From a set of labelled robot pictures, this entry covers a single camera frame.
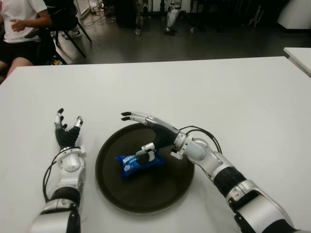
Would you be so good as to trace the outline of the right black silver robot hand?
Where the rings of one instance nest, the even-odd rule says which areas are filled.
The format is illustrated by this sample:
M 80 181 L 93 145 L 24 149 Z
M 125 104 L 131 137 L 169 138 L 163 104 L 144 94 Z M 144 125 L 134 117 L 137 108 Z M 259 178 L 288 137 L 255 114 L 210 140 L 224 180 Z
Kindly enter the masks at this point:
M 121 113 L 122 121 L 136 121 L 150 128 L 155 133 L 152 142 L 145 144 L 141 150 L 137 151 L 135 156 L 140 164 L 150 163 L 155 159 L 155 151 L 166 146 L 174 144 L 180 131 L 171 124 L 146 113 L 140 112 L 123 112 Z

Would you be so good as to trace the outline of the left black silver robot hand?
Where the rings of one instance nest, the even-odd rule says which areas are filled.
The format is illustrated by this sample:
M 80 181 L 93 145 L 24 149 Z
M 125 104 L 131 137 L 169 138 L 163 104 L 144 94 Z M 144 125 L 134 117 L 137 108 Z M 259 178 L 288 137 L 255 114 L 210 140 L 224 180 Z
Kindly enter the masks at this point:
M 75 147 L 76 141 L 78 139 L 81 126 L 83 124 L 83 119 L 81 116 L 78 116 L 74 126 L 66 130 L 67 124 L 63 124 L 62 121 L 64 117 L 62 116 L 64 109 L 60 108 L 55 116 L 54 125 L 55 125 L 55 137 L 60 147 L 60 150 L 70 147 Z

